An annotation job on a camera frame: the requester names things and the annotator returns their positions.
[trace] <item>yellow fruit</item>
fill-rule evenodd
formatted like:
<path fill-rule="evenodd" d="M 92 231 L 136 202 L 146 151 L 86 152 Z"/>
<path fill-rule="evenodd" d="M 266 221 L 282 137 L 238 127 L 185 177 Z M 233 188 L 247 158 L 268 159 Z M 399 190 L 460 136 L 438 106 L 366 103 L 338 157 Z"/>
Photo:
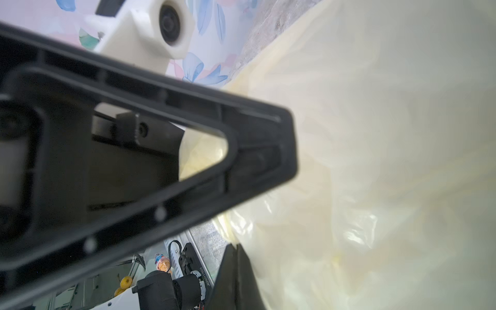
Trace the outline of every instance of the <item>yellow fruit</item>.
<path fill-rule="evenodd" d="M 131 287 L 132 278 L 130 276 L 125 276 L 121 281 L 121 288 L 126 290 Z"/>
<path fill-rule="evenodd" d="M 121 289 L 120 287 L 116 289 L 115 293 L 114 293 L 114 297 L 119 295 L 119 294 L 122 294 L 125 290 Z"/>

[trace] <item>floral wallpaper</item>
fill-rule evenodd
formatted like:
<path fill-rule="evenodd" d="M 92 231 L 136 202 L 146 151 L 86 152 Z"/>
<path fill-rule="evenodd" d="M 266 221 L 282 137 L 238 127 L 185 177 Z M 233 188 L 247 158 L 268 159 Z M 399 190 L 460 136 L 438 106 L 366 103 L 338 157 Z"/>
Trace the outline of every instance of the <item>floral wallpaper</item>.
<path fill-rule="evenodd" d="M 170 62 L 166 75 L 220 87 L 234 69 L 259 0 L 185 0 L 196 28 L 184 60 Z M 85 22 L 99 0 L 16 0 L 0 3 L 0 20 L 92 50 L 103 34 Z"/>

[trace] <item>translucent yellow plastic bag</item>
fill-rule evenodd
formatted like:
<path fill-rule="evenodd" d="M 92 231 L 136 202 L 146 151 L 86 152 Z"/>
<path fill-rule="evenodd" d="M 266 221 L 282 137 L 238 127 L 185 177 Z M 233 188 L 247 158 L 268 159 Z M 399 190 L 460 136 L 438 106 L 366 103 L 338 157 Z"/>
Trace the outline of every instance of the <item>translucent yellow plastic bag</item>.
<path fill-rule="evenodd" d="M 297 178 L 214 221 L 268 309 L 494 309 L 494 2 L 323 0 L 226 90 L 297 128 Z"/>

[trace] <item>wire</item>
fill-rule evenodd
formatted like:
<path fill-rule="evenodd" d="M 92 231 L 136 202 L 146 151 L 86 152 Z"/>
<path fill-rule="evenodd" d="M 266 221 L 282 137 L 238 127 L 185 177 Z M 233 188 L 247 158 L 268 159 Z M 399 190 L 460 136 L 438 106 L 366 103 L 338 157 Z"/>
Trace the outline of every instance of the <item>wire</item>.
<path fill-rule="evenodd" d="M 169 269 L 167 269 L 166 272 L 169 272 L 169 270 L 171 270 L 172 268 L 172 255 L 171 255 L 171 245 L 172 245 L 172 242 L 175 242 L 179 245 L 179 256 L 183 256 L 183 246 L 181 245 L 181 243 L 177 240 L 172 240 L 171 243 L 169 243 Z"/>

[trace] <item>plastic bag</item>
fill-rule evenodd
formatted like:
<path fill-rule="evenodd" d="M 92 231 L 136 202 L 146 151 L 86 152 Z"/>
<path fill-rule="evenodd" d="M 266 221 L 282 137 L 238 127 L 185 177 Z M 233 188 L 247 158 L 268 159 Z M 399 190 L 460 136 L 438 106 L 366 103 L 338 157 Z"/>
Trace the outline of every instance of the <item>plastic bag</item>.
<path fill-rule="evenodd" d="M 493 309 L 495 38 L 485 0 L 323 0 L 225 87 L 297 128 L 297 178 L 214 220 L 268 309 Z"/>

